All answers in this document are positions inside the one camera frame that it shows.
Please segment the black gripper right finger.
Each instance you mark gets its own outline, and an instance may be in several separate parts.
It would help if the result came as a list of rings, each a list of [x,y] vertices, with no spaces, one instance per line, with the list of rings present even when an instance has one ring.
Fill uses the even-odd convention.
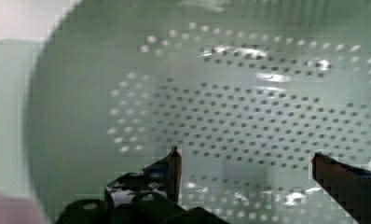
[[[313,179],[358,223],[371,224],[371,171],[316,152]]]

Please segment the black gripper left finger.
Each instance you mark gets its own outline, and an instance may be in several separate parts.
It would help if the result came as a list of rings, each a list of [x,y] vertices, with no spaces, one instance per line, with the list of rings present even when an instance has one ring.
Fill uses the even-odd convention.
[[[104,198],[112,207],[130,203],[139,193],[155,192],[177,203],[182,175],[182,157],[178,147],[143,168],[139,173],[126,173],[110,182],[104,190]]]

